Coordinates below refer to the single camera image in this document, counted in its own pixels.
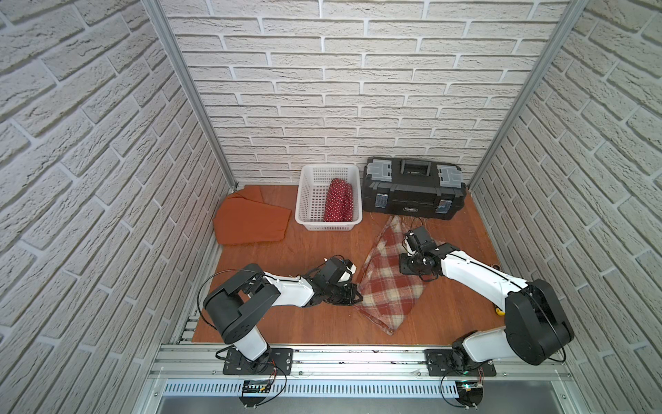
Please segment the red plaid skirt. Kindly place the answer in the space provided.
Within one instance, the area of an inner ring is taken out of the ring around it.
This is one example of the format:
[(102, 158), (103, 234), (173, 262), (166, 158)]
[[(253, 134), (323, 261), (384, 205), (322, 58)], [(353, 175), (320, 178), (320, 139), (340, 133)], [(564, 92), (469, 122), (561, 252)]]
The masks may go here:
[(390, 217), (360, 269), (358, 292), (363, 300), (357, 311), (381, 331), (392, 336), (400, 328), (434, 276), (405, 275), (400, 272), (399, 255), (405, 229), (400, 217)]

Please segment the red polka dot skirt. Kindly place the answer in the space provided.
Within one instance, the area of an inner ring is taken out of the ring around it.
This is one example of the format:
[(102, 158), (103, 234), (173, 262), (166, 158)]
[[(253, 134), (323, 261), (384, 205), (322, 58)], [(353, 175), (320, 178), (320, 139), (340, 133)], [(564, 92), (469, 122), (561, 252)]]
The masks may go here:
[(344, 179), (333, 179), (329, 184), (324, 222), (353, 221), (353, 186)]

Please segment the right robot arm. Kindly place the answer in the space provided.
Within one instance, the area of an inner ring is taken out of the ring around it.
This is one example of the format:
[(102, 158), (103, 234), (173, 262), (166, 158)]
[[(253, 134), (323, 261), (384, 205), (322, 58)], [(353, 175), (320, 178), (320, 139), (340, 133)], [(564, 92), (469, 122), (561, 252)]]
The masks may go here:
[(400, 272), (420, 279), (447, 279), (472, 289), (504, 313), (504, 326), (476, 331), (452, 345), (450, 367), (460, 373), (489, 361), (518, 357), (538, 366), (562, 353), (574, 330), (552, 286), (542, 279), (527, 281), (490, 267), (450, 243), (438, 244), (424, 227), (407, 232), (399, 255)]

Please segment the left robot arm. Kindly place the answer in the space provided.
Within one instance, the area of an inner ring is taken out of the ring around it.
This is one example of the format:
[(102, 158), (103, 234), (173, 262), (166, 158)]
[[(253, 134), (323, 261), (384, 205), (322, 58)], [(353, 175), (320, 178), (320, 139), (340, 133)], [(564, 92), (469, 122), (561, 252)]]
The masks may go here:
[(363, 296), (353, 282), (355, 271), (353, 262), (341, 255), (294, 277), (271, 274), (252, 263), (238, 269), (205, 298), (198, 298), (201, 319), (226, 344), (222, 350), (226, 355), (217, 354), (225, 362), (224, 374), (288, 375), (292, 350), (272, 348), (258, 323), (269, 310), (280, 306), (358, 305)]

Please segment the black plastic toolbox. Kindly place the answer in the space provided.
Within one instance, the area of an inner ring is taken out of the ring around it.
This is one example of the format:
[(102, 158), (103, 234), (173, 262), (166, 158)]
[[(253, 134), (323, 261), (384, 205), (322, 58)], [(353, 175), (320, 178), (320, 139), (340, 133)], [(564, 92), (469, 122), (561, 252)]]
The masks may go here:
[(368, 212), (449, 220), (464, 208), (467, 185), (453, 164), (371, 157), (361, 196)]

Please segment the white plastic basket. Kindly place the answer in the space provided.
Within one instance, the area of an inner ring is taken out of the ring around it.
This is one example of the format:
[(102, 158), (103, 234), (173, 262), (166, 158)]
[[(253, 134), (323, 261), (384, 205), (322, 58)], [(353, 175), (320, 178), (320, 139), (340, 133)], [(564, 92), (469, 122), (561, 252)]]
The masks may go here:
[[(334, 179), (342, 179), (351, 186), (353, 210), (351, 219), (324, 219), (329, 188)], [(353, 164), (310, 164), (302, 168), (295, 209), (295, 220), (309, 231), (350, 231), (363, 219), (360, 171)]]

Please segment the orange skirt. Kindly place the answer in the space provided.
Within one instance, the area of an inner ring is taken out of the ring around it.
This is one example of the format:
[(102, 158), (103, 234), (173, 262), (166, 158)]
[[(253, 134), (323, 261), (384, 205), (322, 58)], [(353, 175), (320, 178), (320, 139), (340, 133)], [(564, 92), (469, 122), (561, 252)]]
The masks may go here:
[(212, 223), (217, 242), (229, 246), (282, 241), (290, 217), (290, 209), (266, 203), (258, 186), (248, 186), (223, 200)]

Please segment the left controller board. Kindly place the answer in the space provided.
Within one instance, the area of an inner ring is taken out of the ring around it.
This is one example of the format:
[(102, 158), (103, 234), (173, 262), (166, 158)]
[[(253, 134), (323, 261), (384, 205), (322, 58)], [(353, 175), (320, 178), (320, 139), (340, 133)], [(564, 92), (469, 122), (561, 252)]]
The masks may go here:
[(245, 408), (255, 408), (267, 402), (272, 391), (272, 381), (243, 381), (239, 400)]

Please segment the controller board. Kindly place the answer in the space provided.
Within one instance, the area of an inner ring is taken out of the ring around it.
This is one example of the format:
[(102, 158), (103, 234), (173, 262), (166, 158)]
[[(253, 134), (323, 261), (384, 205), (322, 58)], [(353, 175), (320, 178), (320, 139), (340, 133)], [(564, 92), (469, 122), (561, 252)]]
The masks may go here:
[(477, 409), (484, 397), (484, 386), (478, 382), (456, 381), (458, 398), (456, 401), (463, 407)]
[(239, 400), (245, 408), (255, 408), (267, 402), (272, 391), (272, 381), (243, 381)]

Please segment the right controller board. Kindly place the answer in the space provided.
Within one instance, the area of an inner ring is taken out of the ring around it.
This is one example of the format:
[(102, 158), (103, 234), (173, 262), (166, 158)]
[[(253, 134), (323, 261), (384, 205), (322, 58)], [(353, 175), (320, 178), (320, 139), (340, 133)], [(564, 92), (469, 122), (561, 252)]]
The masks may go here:
[(456, 381), (458, 398), (456, 401), (463, 407), (477, 409), (484, 397), (484, 386), (478, 382)]

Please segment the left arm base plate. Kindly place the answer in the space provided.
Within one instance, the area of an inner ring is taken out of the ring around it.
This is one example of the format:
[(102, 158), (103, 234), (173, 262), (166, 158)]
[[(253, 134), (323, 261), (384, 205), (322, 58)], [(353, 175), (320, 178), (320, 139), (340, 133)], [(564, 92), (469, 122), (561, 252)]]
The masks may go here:
[(223, 357), (224, 375), (290, 375), (293, 361), (293, 348), (269, 348), (256, 361), (248, 360), (239, 350), (231, 348)]

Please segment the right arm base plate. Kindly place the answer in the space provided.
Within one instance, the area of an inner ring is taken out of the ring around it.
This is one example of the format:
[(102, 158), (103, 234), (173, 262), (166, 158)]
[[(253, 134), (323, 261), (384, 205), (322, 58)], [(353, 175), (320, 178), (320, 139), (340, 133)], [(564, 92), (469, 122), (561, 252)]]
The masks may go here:
[(473, 362), (460, 350), (454, 348), (429, 348), (424, 350), (423, 353), (430, 376), (497, 376), (497, 371), (492, 361)]

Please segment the aluminium mounting rail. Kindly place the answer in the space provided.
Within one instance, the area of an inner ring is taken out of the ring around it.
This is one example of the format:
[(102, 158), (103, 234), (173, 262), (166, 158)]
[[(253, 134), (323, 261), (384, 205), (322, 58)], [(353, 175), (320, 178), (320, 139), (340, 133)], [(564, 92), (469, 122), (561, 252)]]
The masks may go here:
[[(290, 380), (411, 380), (461, 379), (449, 368), (450, 348), (441, 346), (305, 345), (286, 344), (292, 350), (287, 377)], [(162, 345), (151, 367), (149, 379), (227, 378), (223, 369), (227, 355), (222, 343)], [(532, 366), (517, 358), (500, 358), (472, 364), (488, 381), (572, 381), (563, 363), (546, 361)]]

